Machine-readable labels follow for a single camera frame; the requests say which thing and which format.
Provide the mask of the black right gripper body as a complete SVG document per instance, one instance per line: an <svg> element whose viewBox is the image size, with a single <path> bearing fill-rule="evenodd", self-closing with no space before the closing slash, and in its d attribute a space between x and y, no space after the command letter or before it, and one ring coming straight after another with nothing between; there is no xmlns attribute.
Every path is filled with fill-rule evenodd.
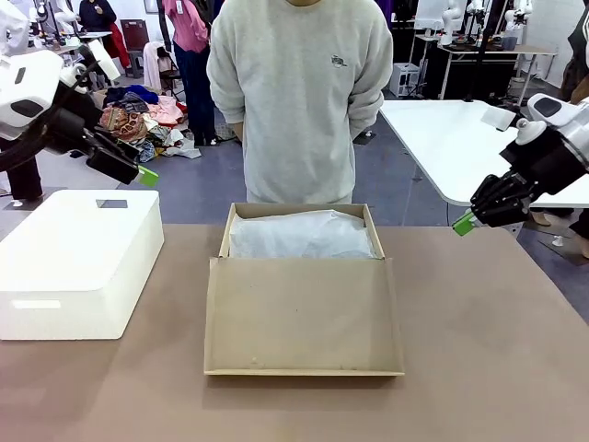
<svg viewBox="0 0 589 442"><path fill-rule="evenodd" d="M559 131L545 122L518 122L517 135L501 156L510 168L500 178L517 199L533 203L555 195L588 173L588 161Z"/></svg>

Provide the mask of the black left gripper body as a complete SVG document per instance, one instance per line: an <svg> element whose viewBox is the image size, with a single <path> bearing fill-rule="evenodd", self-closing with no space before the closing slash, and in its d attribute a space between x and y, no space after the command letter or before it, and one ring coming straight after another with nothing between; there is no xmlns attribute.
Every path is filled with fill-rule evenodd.
<svg viewBox="0 0 589 442"><path fill-rule="evenodd" d="M83 108L82 115L60 108L49 121L44 136L44 148L56 155L80 152L94 156L101 149L94 129L99 123L102 111L97 108Z"/></svg>

